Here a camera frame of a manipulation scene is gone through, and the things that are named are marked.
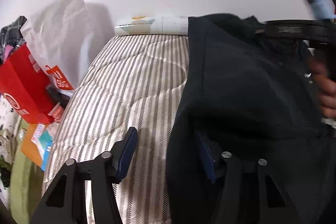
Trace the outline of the right hand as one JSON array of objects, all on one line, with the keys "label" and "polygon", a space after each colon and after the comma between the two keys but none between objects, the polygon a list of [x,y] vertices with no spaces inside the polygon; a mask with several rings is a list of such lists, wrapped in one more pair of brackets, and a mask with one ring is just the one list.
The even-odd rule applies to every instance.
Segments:
[{"label": "right hand", "polygon": [[309,68],[312,72],[313,82],[318,86],[318,99],[322,114],[326,118],[335,119],[335,82],[329,79],[326,65],[311,57]]}]

